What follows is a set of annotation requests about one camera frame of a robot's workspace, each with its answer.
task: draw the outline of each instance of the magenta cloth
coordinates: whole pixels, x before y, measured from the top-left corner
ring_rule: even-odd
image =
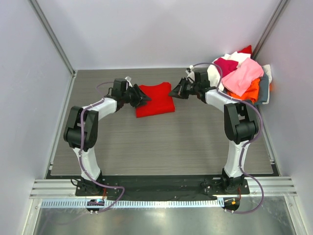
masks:
[[[238,62],[233,61],[233,60],[225,60],[223,58],[218,58],[216,61],[214,61],[214,64],[221,67],[221,69],[223,71],[223,77],[225,77],[237,69]]]
[[[222,83],[231,92],[242,96],[251,86],[252,81],[262,77],[263,74],[262,67],[254,60],[247,58],[238,69],[222,78]]]

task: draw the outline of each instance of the white wall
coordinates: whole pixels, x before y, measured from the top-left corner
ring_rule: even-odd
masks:
[[[262,107],[283,175],[290,175],[313,227],[313,1],[290,1],[257,60],[271,64],[275,91]]]
[[[1,1],[0,35],[0,233],[15,235],[44,176],[70,74],[28,1]]]
[[[278,0],[38,0],[75,69],[186,67],[258,42]]]

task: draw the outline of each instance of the gray cloth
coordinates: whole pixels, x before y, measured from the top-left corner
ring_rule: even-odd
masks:
[[[268,80],[268,76],[265,72],[264,72],[263,77],[261,77],[261,80],[259,82],[259,86],[260,86],[260,90],[259,90],[258,101],[256,101],[254,103],[254,106],[262,104],[263,102],[266,102],[268,100],[269,80]]]

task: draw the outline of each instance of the orange cloth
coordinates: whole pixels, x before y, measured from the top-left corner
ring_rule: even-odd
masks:
[[[253,80],[251,83],[251,86],[247,89],[247,91],[242,96],[238,96],[231,91],[227,91],[227,94],[236,99],[241,99],[241,100],[249,99],[252,101],[252,103],[255,103],[256,101],[258,101],[258,97],[259,97],[260,80],[261,80],[260,78]]]

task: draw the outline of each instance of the metal frame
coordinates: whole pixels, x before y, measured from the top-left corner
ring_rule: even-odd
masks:
[[[43,27],[45,28],[45,31],[47,32],[49,38],[51,39],[53,45],[55,46],[56,50],[58,51],[59,55],[61,56],[63,62],[65,63],[67,69],[69,72],[74,76],[75,70],[73,69],[72,65],[70,64],[67,55],[65,54],[61,44],[59,43],[59,40],[55,36],[47,18],[45,17],[45,14],[43,13],[42,9],[40,8],[37,0],[29,0],[30,5],[33,7],[36,15],[38,16],[40,22],[42,23]]]
[[[257,177],[260,181],[265,197],[275,197],[275,196],[284,196],[286,199],[286,203],[291,215],[291,219],[297,234],[305,235],[308,234],[304,223],[302,221],[298,197],[291,180],[291,177]],[[247,178],[248,186],[250,189],[249,195],[242,195],[242,197],[261,197],[261,191],[257,183],[250,178]],[[57,207],[59,203],[60,207],[66,202],[66,206],[71,207],[71,203],[73,207],[77,207],[77,202],[81,203],[81,206],[84,207],[84,202],[86,199],[97,199],[101,198],[101,196],[90,196],[90,197],[78,197],[75,196],[76,187],[72,185],[69,179],[54,179],[54,180],[36,180],[32,191],[30,193],[29,201],[30,201],[30,209],[28,213],[28,218],[25,223],[23,235],[31,235],[33,234],[36,226],[36,222],[39,215],[39,209],[41,207],[42,202],[45,202],[45,208],[47,208],[48,204],[51,204],[52,208]],[[237,195],[216,195],[219,199],[214,203],[206,203],[206,201],[195,203],[192,202],[190,204],[186,204],[184,202],[181,203],[183,207],[215,207],[219,206],[220,199],[223,197],[235,197]],[[133,202],[129,204],[132,208],[146,208],[146,207],[179,207],[179,204],[176,202],[175,204],[157,204],[155,202]],[[117,208],[128,208],[127,203],[121,203]]]
[[[66,114],[66,111],[67,111],[69,98],[70,98],[70,95],[71,95],[72,90],[73,90],[74,81],[76,79],[76,76],[77,76],[77,71],[75,71],[75,73],[74,73],[74,75],[73,75],[73,77],[72,77],[72,79],[71,79],[71,81],[69,83],[69,87],[68,87],[68,90],[67,90],[67,95],[66,95],[66,98],[64,100],[63,107],[62,107],[61,116],[60,116],[60,119],[58,121],[58,129],[57,129],[57,133],[55,135],[54,141],[53,141],[52,150],[51,150],[50,158],[49,158],[49,164],[48,164],[46,172],[45,172],[45,177],[47,176],[49,170],[52,170],[54,156],[55,156],[55,153],[57,151],[57,146],[58,146],[58,142],[59,142],[59,139],[60,139],[60,136],[61,136],[62,126],[63,126],[63,123],[65,121],[65,114]]]
[[[256,177],[263,189],[265,196],[297,196],[291,177]],[[257,183],[247,178],[250,194],[242,197],[260,197],[261,191]],[[65,198],[101,198],[97,196],[77,197],[76,187],[70,180],[36,180],[30,193],[30,199],[65,199]],[[234,197],[237,195],[216,195],[217,197]]]
[[[268,24],[266,25],[257,45],[255,46],[255,49],[253,50],[252,59],[256,59],[264,46],[264,43],[269,38],[270,33],[274,30],[276,23],[278,22],[279,18],[282,16],[284,10],[286,9],[288,3],[290,0],[280,0],[272,17],[270,18]]]
[[[262,109],[258,108],[258,110],[259,110],[261,116],[263,116]],[[262,131],[263,131],[263,138],[264,138],[264,142],[265,142],[266,149],[268,152],[269,160],[270,160],[271,164],[276,165],[276,169],[278,171],[278,174],[279,174],[279,176],[281,176],[281,170],[279,168],[279,161],[275,158],[276,153],[275,153],[275,150],[272,148],[272,146],[273,146],[272,140],[268,134],[268,129],[267,129],[267,126],[266,126],[266,123],[264,120],[263,120],[263,130]]]

